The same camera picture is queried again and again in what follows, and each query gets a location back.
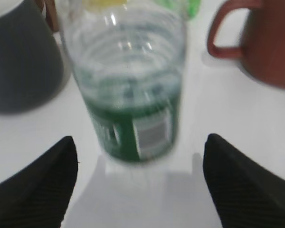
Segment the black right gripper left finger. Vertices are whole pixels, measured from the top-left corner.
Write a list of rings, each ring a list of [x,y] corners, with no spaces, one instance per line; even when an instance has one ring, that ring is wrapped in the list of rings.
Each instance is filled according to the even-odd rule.
[[[65,136],[0,183],[0,228],[59,228],[77,180],[78,158]]]

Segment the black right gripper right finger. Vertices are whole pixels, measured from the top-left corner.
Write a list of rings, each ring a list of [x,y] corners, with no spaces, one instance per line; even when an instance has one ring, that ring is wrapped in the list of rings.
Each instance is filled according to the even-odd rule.
[[[216,133],[205,143],[203,174],[224,228],[285,228],[285,180]]]

